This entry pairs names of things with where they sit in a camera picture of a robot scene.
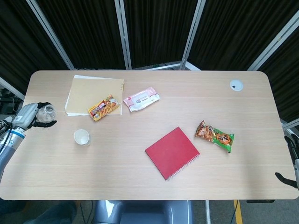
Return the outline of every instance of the yellow floor marking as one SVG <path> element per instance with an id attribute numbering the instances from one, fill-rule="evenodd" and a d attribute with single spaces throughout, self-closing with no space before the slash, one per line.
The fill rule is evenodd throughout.
<path id="1" fill-rule="evenodd" d="M 234 207 L 237 205 L 237 201 L 238 200 L 234 200 Z M 243 224 L 240 201 L 238 203 L 237 210 L 235 211 L 235 221 L 237 224 Z"/>

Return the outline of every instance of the green snack package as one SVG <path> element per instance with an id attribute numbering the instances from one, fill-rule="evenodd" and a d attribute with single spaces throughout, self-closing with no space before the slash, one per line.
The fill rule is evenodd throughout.
<path id="1" fill-rule="evenodd" d="M 212 126 L 206 125 L 204 120 L 199 124 L 195 133 L 195 137 L 207 139 L 208 141 L 225 148 L 228 153 L 231 153 L 234 136 L 234 134 L 226 134 Z"/>

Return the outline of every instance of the white grommet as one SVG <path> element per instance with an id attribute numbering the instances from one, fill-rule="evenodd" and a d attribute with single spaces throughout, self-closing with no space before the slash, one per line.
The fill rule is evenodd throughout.
<path id="1" fill-rule="evenodd" d="M 230 81 L 229 86 L 234 91 L 241 91 L 243 89 L 243 83 L 238 79 L 234 79 L 234 80 Z"/>

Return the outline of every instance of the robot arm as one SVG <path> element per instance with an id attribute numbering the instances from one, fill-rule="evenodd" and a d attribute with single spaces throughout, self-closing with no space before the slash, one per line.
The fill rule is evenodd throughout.
<path id="1" fill-rule="evenodd" d="M 296 180 L 293 181 L 286 179 L 280 173 L 275 173 L 275 175 L 282 183 L 299 189 L 299 139 L 295 134 L 292 134 L 292 138 L 294 142 L 289 137 L 285 136 L 285 141 L 288 143 L 288 148 L 293 162 Z"/>
<path id="2" fill-rule="evenodd" d="M 37 113 L 41 108 L 50 105 L 50 103 L 33 103 L 22 107 L 12 123 L 1 121 L 0 125 L 5 127 L 2 133 L 5 133 L 0 142 L 0 181 L 6 165 L 25 138 L 25 131 L 31 127 L 51 127 L 56 124 L 56 120 L 49 123 L 39 122 Z"/>

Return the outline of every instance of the red notebook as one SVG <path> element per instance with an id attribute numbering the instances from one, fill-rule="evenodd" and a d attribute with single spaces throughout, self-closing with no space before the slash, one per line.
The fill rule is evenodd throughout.
<path id="1" fill-rule="evenodd" d="M 148 147 L 145 152 L 166 180 L 199 156 L 195 146 L 179 127 Z"/>

